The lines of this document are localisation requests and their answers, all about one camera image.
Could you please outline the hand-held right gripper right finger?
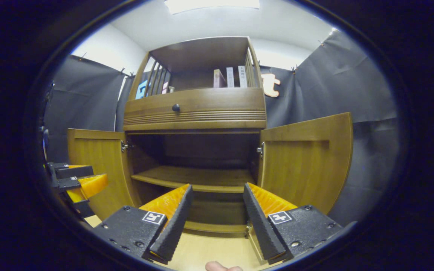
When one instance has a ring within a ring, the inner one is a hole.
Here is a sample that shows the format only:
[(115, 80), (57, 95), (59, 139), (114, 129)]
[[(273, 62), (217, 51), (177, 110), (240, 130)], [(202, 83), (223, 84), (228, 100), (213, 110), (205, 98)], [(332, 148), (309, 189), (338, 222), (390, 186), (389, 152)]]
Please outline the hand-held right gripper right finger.
[(296, 206), (251, 183), (243, 201), (262, 257), (269, 264), (305, 257), (339, 235), (343, 227), (315, 206)]

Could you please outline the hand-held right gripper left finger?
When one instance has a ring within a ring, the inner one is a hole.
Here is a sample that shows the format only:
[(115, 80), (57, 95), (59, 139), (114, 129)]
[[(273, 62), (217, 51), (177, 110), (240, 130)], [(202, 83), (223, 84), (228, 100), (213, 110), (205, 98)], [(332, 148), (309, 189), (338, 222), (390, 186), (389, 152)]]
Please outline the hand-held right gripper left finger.
[(124, 206), (94, 228), (111, 246), (135, 259), (167, 264), (172, 260), (193, 202), (184, 184), (138, 208)]

